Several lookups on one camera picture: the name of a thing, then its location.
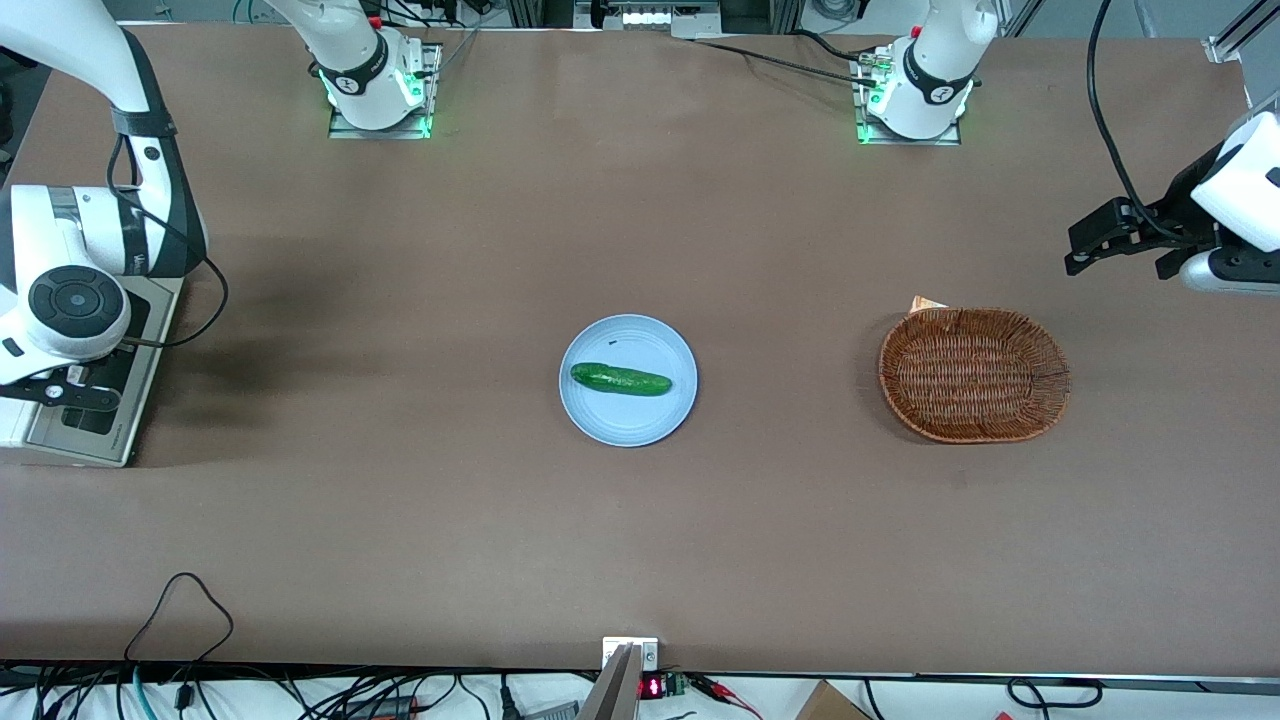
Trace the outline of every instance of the plate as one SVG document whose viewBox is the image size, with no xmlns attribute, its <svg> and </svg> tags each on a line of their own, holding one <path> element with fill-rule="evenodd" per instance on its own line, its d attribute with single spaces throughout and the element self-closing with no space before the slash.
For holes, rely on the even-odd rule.
<svg viewBox="0 0 1280 720">
<path fill-rule="evenodd" d="M 579 363 L 604 363 L 664 375 L 671 389 L 636 397 L 589 389 L 570 375 Z M 640 447 L 669 436 L 694 407 L 698 365 L 685 338 L 646 315 L 613 315 L 579 333 L 561 361 L 561 402 L 580 430 L 604 445 Z"/>
</svg>

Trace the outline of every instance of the brown table surface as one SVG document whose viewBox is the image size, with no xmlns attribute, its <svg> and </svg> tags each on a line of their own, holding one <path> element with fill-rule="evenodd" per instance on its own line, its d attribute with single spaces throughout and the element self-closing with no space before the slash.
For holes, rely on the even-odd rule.
<svg viewBox="0 0 1280 720">
<path fill-rule="evenodd" d="M 221 660 L 588 667 L 634 633 L 701 669 L 1280 674 L 1280 305 L 1155 254 L 1064 274 L 1120 190 L 1083 42 L 996 42 L 964 146 L 922 149 L 859 146 L 841 83 L 576 32 L 484 33 L 430 141 L 329 141 L 291 29 L 138 35 L 230 306 L 166 354 L 137 468 L 0 469 L 0 656 L 116 657 L 189 569 L 236 615 Z M 1148 201 L 1244 108 L 1190 41 L 1103 42 L 1100 72 Z M 55 76 L 15 177 L 100 184 L 110 143 Z M 876 356 L 915 293 L 1043 323 L 1062 421 L 900 427 Z M 698 356 L 643 450 L 557 393 L 614 313 Z M 140 655 L 219 628 L 183 588 Z"/>
</svg>

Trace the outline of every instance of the green cucumber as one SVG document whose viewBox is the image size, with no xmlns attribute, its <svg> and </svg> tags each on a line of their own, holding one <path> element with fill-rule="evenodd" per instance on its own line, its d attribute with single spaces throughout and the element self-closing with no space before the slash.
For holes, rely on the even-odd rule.
<svg viewBox="0 0 1280 720">
<path fill-rule="evenodd" d="M 658 397 L 671 389 L 671 379 L 643 370 L 612 368 L 604 363 L 579 363 L 568 370 L 573 379 L 596 392 Z"/>
</svg>

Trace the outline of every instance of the brown wicker basket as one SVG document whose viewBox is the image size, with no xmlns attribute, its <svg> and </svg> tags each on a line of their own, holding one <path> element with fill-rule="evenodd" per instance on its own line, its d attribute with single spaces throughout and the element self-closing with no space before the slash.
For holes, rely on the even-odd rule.
<svg viewBox="0 0 1280 720">
<path fill-rule="evenodd" d="M 893 413 L 938 442 L 1016 442 L 1053 427 L 1071 373 L 1034 320 L 993 307 L 937 307 L 884 338 L 881 387 Z"/>
</svg>

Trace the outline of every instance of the red digital display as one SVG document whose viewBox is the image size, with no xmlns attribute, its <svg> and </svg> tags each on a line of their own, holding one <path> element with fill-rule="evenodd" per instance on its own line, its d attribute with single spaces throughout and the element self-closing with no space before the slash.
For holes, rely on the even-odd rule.
<svg viewBox="0 0 1280 720">
<path fill-rule="evenodd" d="M 640 687 L 636 688 L 636 697 L 640 700 L 662 700 L 667 696 L 667 688 L 662 682 L 660 673 L 654 673 L 652 675 L 646 673 L 644 678 L 640 679 Z"/>
</svg>

